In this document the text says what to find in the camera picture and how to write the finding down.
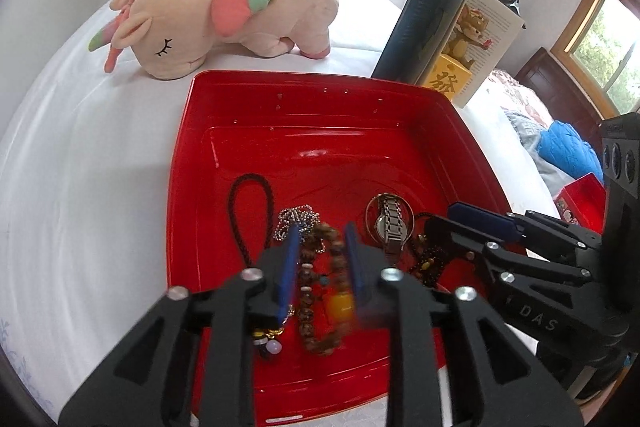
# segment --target white sheet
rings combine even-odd
[[[328,58],[240,50],[210,54],[203,69],[369,76],[398,15],[388,0],[340,0]],[[56,53],[0,142],[0,345],[53,418],[166,288],[167,182],[193,75],[153,80],[130,50],[103,73],[106,48],[86,45],[111,16],[98,10]],[[512,208],[555,212],[499,107],[473,99],[461,114]],[[379,408],[340,421],[364,425]]]

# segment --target stuffed animal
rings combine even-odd
[[[456,26],[453,29],[452,37],[445,45],[442,53],[449,55],[451,58],[455,58],[460,64],[462,64],[467,70],[473,66],[475,60],[466,60],[466,50],[469,44],[472,46],[478,46],[479,48],[487,51],[491,46],[492,41],[489,39],[483,41],[483,33],[486,31],[489,25],[489,19],[487,19],[480,10],[470,10],[466,4],[462,7],[462,12]]]
[[[89,51],[111,45],[104,71],[131,47],[147,73],[170,80],[196,70],[223,42],[260,57],[288,53],[294,44],[305,57],[326,57],[338,0],[112,0],[110,7],[120,13],[89,44]]]

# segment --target yellow bead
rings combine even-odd
[[[353,295],[347,292],[332,295],[327,305],[327,313],[335,322],[350,321],[353,310]]]

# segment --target unicorn plush toy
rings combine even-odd
[[[297,45],[305,57],[323,58],[338,0],[112,0],[110,7],[119,14],[89,44],[89,51],[111,45],[104,70],[131,47],[147,73],[170,80],[196,70],[222,42],[260,57]]]

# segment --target window pane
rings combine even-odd
[[[605,0],[574,57],[604,86],[638,37],[640,21],[636,16],[619,0]]]
[[[640,42],[613,86],[607,91],[620,113],[631,111],[640,99]]]

